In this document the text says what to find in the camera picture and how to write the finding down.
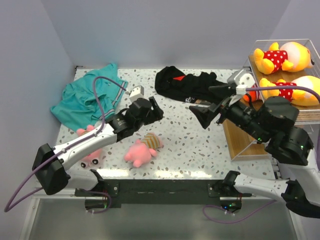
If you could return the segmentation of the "yellow polka-dot plush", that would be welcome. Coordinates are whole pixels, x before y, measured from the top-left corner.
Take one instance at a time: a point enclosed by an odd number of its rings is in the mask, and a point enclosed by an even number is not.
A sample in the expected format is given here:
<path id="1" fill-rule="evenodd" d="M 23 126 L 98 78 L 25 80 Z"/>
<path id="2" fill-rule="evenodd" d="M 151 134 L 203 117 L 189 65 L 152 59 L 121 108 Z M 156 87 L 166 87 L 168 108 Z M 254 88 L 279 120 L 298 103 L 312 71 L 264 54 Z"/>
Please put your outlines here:
<path id="1" fill-rule="evenodd" d="M 267 51 L 256 48 L 253 52 L 253 59 L 257 69 L 265 75 L 280 70 L 295 73 L 315 65 L 310 50 L 294 41 L 282 46 L 274 42 Z"/>
<path id="2" fill-rule="evenodd" d="M 296 78 L 292 81 L 285 81 L 284 79 L 279 79 L 277 82 L 270 82 L 266 78 L 262 78 L 259 81 L 260 87 L 283 87 L 283 86 L 294 86 L 294 87 L 304 87 L 315 91 L 318 95 L 320 94 L 320 79 L 305 75 Z M 309 107 L 319 105 L 318 99 L 312 94 L 300 89 L 272 89 L 261 91 L 264 99 L 270 97 L 282 97 L 290 101 L 292 104 L 297 106 Z"/>

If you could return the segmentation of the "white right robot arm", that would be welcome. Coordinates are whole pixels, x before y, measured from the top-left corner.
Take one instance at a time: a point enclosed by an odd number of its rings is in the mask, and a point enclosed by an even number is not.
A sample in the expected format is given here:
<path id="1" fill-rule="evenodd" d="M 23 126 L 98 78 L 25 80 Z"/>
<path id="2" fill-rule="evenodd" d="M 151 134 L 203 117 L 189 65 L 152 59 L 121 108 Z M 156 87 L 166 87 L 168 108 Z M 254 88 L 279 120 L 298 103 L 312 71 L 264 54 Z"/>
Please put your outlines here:
<path id="1" fill-rule="evenodd" d="M 230 197 L 254 194 L 285 203 L 286 207 L 306 218 L 320 217 L 320 170 L 314 144 L 303 129 L 295 126 L 299 110 L 286 98 L 269 97 L 259 110 L 240 99 L 250 91 L 246 85 L 224 85 L 228 94 L 221 102 L 209 107 L 190 106 L 201 126 L 206 129 L 219 115 L 217 124 L 229 120 L 253 137 L 265 143 L 265 151 L 280 164 L 286 165 L 295 180 L 267 180 L 229 171 L 221 183 Z"/>

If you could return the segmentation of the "black-haired doll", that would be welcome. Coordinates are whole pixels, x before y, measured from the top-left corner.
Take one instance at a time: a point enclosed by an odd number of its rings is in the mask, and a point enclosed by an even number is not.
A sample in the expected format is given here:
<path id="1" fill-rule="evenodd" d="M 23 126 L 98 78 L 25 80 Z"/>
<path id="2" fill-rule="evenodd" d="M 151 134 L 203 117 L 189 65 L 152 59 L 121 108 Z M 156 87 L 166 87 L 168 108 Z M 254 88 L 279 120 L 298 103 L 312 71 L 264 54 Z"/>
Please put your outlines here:
<path id="1" fill-rule="evenodd" d="M 243 96 L 243 99 L 246 102 L 249 102 L 250 100 L 256 102 L 262 100 L 262 96 L 259 91 L 249 91 Z"/>

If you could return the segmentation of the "pink pig plush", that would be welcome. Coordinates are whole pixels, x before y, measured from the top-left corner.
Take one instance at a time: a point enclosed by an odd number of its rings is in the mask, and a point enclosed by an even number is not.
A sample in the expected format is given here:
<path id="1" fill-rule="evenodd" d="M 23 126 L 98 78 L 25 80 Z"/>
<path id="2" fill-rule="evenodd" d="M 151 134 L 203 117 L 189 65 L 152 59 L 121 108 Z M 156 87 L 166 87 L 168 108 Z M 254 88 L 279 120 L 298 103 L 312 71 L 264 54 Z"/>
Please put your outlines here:
<path id="1" fill-rule="evenodd" d="M 88 125 L 85 129 L 79 128 L 76 131 L 76 134 L 80 137 L 93 130 L 95 130 L 95 127 L 93 125 Z M 97 149 L 96 151 L 93 151 L 92 153 L 90 153 L 80 161 L 80 166 L 85 169 L 90 167 L 91 165 L 98 165 L 101 159 L 101 153 L 102 153 L 101 148 Z"/>
<path id="2" fill-rule="evenodd" d="M 133 167 L 139 168 L 151 161 L 157 156 L 157 149 L 164 145 L 161 139 L 154 133 L 147 133 L 144 138 L 137 139 L 135 143 L 129 147 L 124 155 L 124 161 L 132 163 Z"/>

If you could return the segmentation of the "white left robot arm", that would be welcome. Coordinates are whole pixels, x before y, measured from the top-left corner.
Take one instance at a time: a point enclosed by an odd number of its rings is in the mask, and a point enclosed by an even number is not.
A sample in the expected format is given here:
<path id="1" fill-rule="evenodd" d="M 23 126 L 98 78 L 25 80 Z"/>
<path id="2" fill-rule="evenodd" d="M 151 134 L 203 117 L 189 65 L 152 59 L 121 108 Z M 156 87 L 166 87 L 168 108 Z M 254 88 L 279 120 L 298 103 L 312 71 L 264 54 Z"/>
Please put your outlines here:
<path id="1" fill-rule="evenodd" d="M 32 166 L 38 182 L 47 195 L 54 195 L 66 187 L 84 189 L 92 196 L 104 190 L 102 177 L 96 170 L 69 173 L 69 169 L 84 157 L 103 147 L 132 136 L 142 126 L 160 121 L 164 116 L 156 99 L 139 98 L 128 108 L 102 121 L 98 128 L 64 144 L 43 144 L 37 150 Z"/>

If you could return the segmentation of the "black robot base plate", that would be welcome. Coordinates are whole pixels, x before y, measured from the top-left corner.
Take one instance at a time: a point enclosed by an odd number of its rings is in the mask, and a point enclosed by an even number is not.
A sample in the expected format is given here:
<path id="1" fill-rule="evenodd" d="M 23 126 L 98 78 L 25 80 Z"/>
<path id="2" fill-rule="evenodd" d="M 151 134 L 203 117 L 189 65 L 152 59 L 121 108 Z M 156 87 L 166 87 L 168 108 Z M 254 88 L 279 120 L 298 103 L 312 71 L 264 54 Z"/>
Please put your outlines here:
<path id="1" fill-rule="evenodd" d="M 213 205 L 221 198 L 250 197 L 223 186 L 222 180 L 205 179 L 105 179 L 92 190 L 76 189 L 76 197 L 85 198 L 85 208 L 102 209 L 122 205 Z"/>

